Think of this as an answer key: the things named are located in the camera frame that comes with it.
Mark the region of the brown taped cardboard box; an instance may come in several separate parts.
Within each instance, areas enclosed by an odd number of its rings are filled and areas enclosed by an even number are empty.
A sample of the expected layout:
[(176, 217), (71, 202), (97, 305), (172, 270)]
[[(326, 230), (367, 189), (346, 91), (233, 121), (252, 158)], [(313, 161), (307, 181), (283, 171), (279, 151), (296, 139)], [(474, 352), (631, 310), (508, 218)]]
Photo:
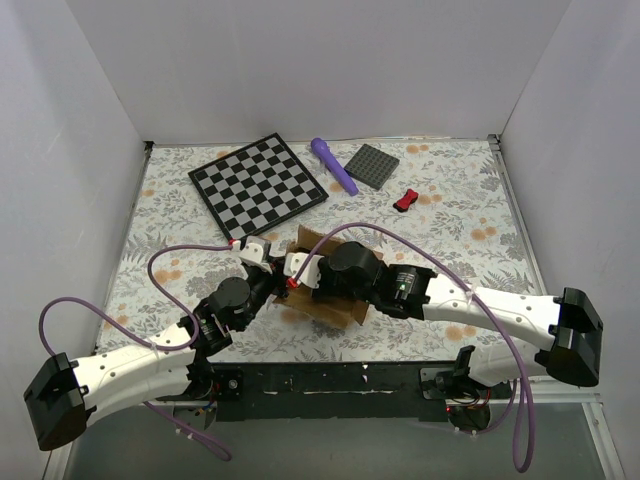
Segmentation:
[[(287, 245), (286, 253), (309, 253), (323, 237), (324, 234), (299, 225), (297, 239)], [(334, 236), (320, 247), (316, 255), (330, 256), (344, 243), (345, 240)], [(277, 298), (274, 302), (336, 329), (344, 330), (352, 324), (362, 325), (365, 322), (368, 304), (355, 299), (347, 286), (329, 280), (328, 274), (322, 274), (318, 287), (312, 289), (300, 281), (298, 288), (288, 290), (287, 298)]]

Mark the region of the red black knife cap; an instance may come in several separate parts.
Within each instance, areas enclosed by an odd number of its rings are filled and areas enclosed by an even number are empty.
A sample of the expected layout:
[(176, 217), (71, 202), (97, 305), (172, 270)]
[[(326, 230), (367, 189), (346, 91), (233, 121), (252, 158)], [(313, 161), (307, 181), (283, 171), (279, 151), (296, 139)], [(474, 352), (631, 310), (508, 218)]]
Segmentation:
[(415, 190), (407, 189), (404, 195), (393, 204), (393, 208), (400, 213), (405, 213), (418, 198), (419, 194)]

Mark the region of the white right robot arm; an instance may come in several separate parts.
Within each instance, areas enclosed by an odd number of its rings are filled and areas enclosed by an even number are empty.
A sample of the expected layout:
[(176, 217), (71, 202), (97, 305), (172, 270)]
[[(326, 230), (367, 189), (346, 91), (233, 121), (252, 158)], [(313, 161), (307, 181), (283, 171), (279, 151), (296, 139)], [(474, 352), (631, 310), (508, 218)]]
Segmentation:
[(464, 397), (522, 372), (578, 387), (599, 383), (603, 322), (579, 289), (565, 288), (559, 296), (472, 289), (426, 267), (386, 264), (357, 242), (314, 256), (301, 279), (317, 296), (364, 301), (393, 318), (506, 332), (509, 337), (501, 345), (459, 354), (452, 383)]

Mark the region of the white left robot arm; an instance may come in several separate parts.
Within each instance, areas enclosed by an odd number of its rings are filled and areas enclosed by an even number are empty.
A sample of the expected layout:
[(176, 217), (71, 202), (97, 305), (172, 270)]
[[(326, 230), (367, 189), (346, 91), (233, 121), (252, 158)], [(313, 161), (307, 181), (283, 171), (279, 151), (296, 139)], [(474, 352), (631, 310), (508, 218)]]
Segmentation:
[(210, 357), (229, 347), (271, 295), (286, 288), (283, 274), (257, 267), (231, 277), (202, 300), (192, 316), (146, 339), (101, 355), (50, 356), (23, 398), (42, 451), (67, 445), (88, 426), (119, 410), (165, 396), (205, 398), (218, 384)]

